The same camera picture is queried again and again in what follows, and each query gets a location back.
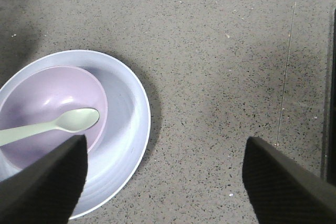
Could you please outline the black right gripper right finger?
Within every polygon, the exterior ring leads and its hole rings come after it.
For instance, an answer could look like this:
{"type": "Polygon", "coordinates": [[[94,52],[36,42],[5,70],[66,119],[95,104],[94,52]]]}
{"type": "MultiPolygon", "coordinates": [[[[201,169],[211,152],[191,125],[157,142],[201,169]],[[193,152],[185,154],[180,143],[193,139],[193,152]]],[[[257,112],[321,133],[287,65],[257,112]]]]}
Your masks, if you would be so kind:
{"type": "Polygon", "coordinates": [[[259,223],[335,223],[335,187],[259,137],[247,139],[242,179],[259,223]]]}

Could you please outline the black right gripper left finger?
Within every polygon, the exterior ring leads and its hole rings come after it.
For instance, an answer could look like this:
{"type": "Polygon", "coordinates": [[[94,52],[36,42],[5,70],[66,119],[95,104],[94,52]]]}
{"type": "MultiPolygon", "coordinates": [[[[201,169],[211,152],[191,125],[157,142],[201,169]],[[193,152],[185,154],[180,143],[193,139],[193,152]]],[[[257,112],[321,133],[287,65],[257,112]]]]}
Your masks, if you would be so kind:
{"type": "Polygon", "coordinates": [[[1,223],[68,223],[86,176],[86,137],[75,135],[1,182],[1,223]]]}

